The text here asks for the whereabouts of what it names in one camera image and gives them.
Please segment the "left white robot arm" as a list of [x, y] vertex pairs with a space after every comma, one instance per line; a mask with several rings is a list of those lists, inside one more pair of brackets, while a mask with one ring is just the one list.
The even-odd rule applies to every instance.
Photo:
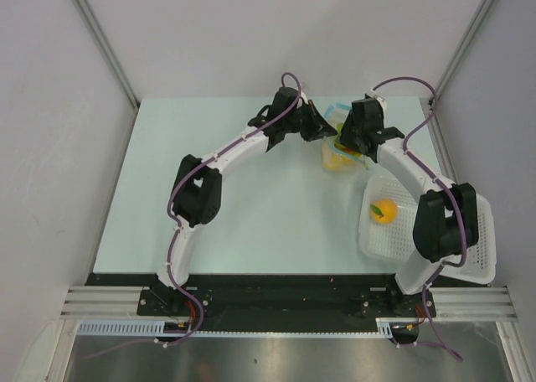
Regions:
[[149, 289], [166, 314], [180, 312], [186, 301], [193, 300], [184, 285], [194, 241], [220, 210], [224, 177], [245, 161], [269, 152], [288, 134], [313, 142], [334, 137], [337, 130], [303, 92], [282, 86], [234, 140], [203, 157], [187, 155], [182, 159], [167, 203], [167, 215], [174, 221], [173, 236], [157, 282]]

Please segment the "orange fake fruit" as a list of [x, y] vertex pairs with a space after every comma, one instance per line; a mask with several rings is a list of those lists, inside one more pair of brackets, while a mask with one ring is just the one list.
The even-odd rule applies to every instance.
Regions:
[[393, 223], [398, 217], [398, 206], [392, 199], [380, 199], [368, 205], [373, 222], [380, 225]]

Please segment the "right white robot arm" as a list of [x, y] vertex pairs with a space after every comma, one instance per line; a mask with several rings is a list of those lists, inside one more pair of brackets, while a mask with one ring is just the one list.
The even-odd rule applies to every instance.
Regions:
[[426, 290], [449, 266], [465, 265], [479, 240], [477, 193], [432, 171], [408, 147], [409, 138], [384, 124], [384, 104], [366, 95], [353, 101], [339, 142], [387, 169], [417, 203], [412, 238], [415, 252], [390, 277], [384, 302], [395, 316], [412, 315], [426, 304]]

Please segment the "clear zip top bag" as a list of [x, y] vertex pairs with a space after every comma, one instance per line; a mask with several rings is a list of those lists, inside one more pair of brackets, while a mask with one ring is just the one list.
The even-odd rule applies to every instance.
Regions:
[[323, 115], [327, 123], [337, 131], [336, 136], [325, 137], [322, 140], [322, 166], [328, 172], [358, 173], [369, 170], [366, 159], [361, 153], [344, 147], [339, 141], [343, 124], [350, 109], [350, 106], [336, 103], [330, 105]]

